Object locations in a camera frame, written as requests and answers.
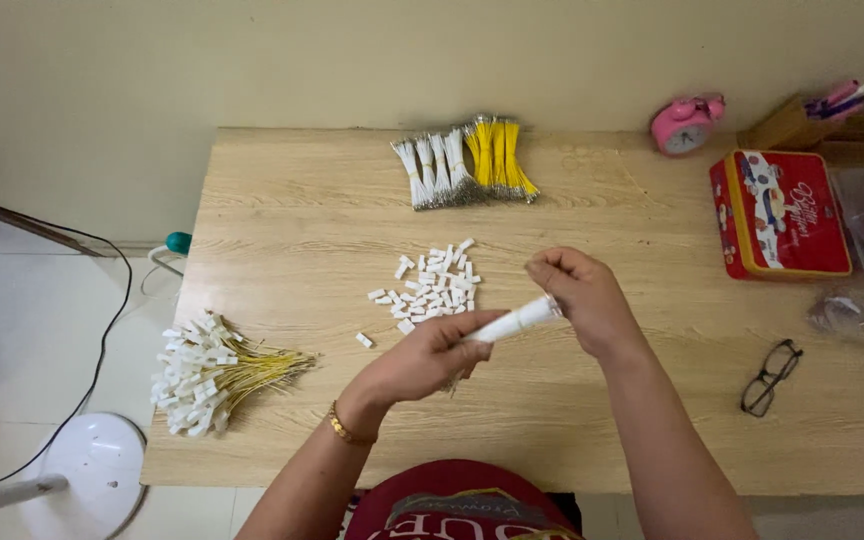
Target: person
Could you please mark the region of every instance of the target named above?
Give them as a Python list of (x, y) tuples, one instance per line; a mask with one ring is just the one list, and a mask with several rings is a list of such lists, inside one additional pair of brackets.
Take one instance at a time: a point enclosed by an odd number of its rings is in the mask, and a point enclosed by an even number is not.
[[(647, 538), (758, 538), (742, 501), (690, 422), (612, 270), (553, 248), (526, 264), (601, 365)], [(369, 363), (258, 501), (237, 540), (336, 538), (355, 483), (396, 403), (472, 374), (492, 345), (461, 341), (504, 311), (430, 319)], [(581, 539), (552, 500), (493, 465), (442, 460), (386, 479), (361, 498), (346, 540)]]

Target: hand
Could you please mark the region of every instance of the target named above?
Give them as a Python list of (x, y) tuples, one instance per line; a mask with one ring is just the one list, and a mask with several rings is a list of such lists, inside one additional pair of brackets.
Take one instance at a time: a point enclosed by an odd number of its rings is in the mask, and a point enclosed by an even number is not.
[(552, 248), (534, 254), (525, 269), (556, 298), (582, 350), (600, 362), (643, 346), (649, 350), (616, 276), (604, 262), (573, 248)]
[(353, 434), (377, 433), (381, 417), (392, 405), (430, 396), (457, 373), (468, 379), (475, 364), (489, 359), (492, 343), (461, 339), (506, 313), (466, 311), (417, 325), (345, 387), (336, 403), (339, 419)]

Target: clock face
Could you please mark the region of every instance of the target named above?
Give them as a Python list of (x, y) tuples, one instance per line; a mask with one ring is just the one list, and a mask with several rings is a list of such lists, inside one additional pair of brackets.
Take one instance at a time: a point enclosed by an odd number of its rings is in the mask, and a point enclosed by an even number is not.
[(684, 154), (705, 144), (709, 130), (702, 124), (693, 124), (676, 129), (665, 141), (665, 152)]

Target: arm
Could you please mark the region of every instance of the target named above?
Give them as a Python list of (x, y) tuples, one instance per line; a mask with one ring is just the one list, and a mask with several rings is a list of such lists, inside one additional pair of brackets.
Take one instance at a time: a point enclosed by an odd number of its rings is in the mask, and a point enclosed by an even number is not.
[(571, 248), (537, 253), (526, 268), (556, 297), (582, 349), (602, 366), (645, 536), (758, 538), (612, 270)]
[[(393, 404), (425, 398), (487, 361), (492, 344), (459, 343), (504, 314), (470, 311), (438, 317), (409, 335), (357, 374), (336, 400), (336, 417), (359, 440), (377, 440)], [(349, 498), (372, 445), (354, 445), (328, 420), (318, 424), (272, 481), (236, 540), (332, 540), (339, 534)]]

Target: wooden table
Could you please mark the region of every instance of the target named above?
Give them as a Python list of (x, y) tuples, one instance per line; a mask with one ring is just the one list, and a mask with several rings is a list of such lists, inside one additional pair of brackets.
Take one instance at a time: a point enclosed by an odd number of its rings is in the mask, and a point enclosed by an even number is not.
[[(176, 320), (207, 308), (252, 338), (325, 356), (293, 395), (242, 404), (224, 436), (172, 436), (156, 414), (144, 484), (268, 485), (345, 384), (402, 336), (366, 293), (397, 284), (400, 254), (473, 237), (481, 308), (536, 297), (522, 264), (546, 247), (611, 265), (740, 493), (864, 494), (864, 339), (810, 329), (819, 285), (737, 281), (723, 267), (707, 171), (733, 139), (668, 159), (640, 134), (525, 132), (536, 203), (414, 212), (389, 148), (400, 136), (219, 130)], [(849, 283), (864, 297), (864, 282)], [(740, 412), (739, 393), (783, 338), (805, 350), (798, 369), (765, 418)], [(499, 343), (454, 399), (398, 405), (359, 484), (443, 458), (494, 463), (545, 490), (630, 489), (602, 372), (565, 321)]]

